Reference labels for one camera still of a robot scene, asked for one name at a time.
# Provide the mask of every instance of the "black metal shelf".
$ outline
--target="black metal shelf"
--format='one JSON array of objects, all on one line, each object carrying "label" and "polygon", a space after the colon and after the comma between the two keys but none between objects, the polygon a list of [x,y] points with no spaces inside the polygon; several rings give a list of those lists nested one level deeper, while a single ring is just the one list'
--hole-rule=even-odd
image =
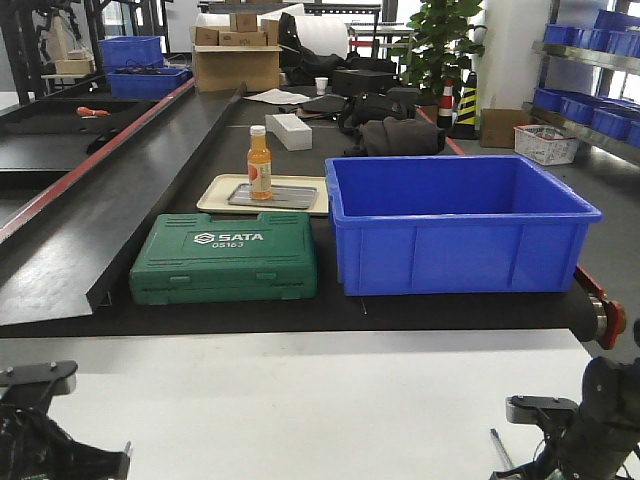
[{"label": "black metal shelf", "polygon": [[634,75],[640,75],[640,58],[625,57],[613,53],[599,52],[585,48],[569,47],[556,43],[533,42],[533,50],[552,57],[565,58],[574,62],[593,65],[595,67],[620,70]]},{"label": "black metal shelf", "polygon": [[549,110],[544,110],[540,107],[525,102],[522,105],[522,109],[529,115],[536,117],[543,122],[546,122],[554,127],[561,128],[574,137],[586,142],[590,145],[602,148],[613,155],[616,155],[624,160],[627,160],[636,165],[640,165],[640,149],[634,147],[615,138],[604,135],[600,132],[590,129],[589,127],[580,123],[573,122],[562,115]]}]

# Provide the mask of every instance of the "white foam block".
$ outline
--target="white foam block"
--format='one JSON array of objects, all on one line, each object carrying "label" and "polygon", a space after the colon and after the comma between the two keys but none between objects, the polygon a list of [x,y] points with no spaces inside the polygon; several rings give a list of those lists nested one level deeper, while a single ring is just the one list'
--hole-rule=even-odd
[{"label": "white foam block", "polygon": [[311,128],[293,113],[265,115],[267,132],[272,132],[289,151],[311,149]]}]

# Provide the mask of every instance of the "blue plastic bin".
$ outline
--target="blue plastic bin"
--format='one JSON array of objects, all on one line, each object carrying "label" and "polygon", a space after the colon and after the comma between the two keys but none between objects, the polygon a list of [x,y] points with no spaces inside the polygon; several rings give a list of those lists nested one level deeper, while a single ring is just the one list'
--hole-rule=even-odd
[{"label": "blue plastic bin", "polygon": [[565,291],[601,213],[519,155],[330,158],[346,295]]},{"label": "blue plastic bin", "polygon": [[640,57],[640,33],[611,32],[607,52],[625,57]]},{"label": "blue plastic bin", "polygon": [[617,106],[596,108],[593,111],[591,128],[617,140],[626,140],[632,120],[640,120],[640,112]]},{"label": "blue plastic bin", "polygon": [[560,115],[576,123],[590,125],[593,119],[593,111],[598,107],[606,106],[606,102],[595,97],[562,99]]},{"label": "blue plastic bin", "polygon": [[631,32],[627,56],[640,58],[640,32]]},{"label": "blue plastic bin", "polygon": [[189,78],[186,68],[159,68],[161,75],[109,73],[111,95],[115,98],[159,100],[178,88]]},{"label": "blue plastic bin", "polygon": [[576,27],[570,25],[547,24],[543,40],[546,43],[559,43],[560,45],[573,45],[576,35]]},{"label": "blue plastic bin", "polygon": [[600,10],[594,28],[623,32],[627,27],[640,27],[640,18],[620,12]]},{"label": "blue plastic bin", "polygon": [[640,148],[640,120],[631,122],[627,143],[636,148]]},{"label": "blue plastic bin", "polygon": [[126,67],[163,66],[160,37],[114,37],[100,40],[99,43],[106,73]]},{"label": "blue plastic bin", "polygon": [[566,92],[551,88],[536,88],[533,94],[533,104],[551,112],[560,110],[562,95]]},{"label": "blue plastic bin", "polygon": [[580,92],[571,92],[569,90],[554,90],[552,88],[536,88],[533,94],[533,104],[536,107],[544,108],[551,112],[559,112],[562,107],[562,99],[564,98],[593,98]]},{"label": "blue plastic bin", "polygon": [[573,39],[573,46],[605,52],[609,45],[609,30],[578,28]]}]

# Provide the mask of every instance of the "white paper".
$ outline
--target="white paper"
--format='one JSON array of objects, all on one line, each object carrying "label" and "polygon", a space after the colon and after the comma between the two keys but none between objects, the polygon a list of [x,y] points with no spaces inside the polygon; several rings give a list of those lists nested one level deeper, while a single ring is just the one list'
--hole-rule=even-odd
[{"label": "white paper", "polygon": [[257,95],[252,95],[245,98],[247,100],[272,103],[274,105],[296,105],[298,103],[308,102],[309,100],[311,100],[311,98],[307,97],[306,95],[283,92],[278,88],[273,88],[271,90],[267,90],[266,92],[258,93]]}]

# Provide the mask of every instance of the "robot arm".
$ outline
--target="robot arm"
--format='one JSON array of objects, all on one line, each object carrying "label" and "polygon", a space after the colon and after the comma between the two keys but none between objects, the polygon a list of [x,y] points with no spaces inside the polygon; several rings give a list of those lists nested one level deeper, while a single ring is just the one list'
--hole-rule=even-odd
[{"label": "robot arm", "polygon": [[492,478],[612,480],[640,441],[640,359],[622,365],[599,357],[585,369],[582,403],[511,397],[507,418],[535,423],[545,449],[532,463]]}]

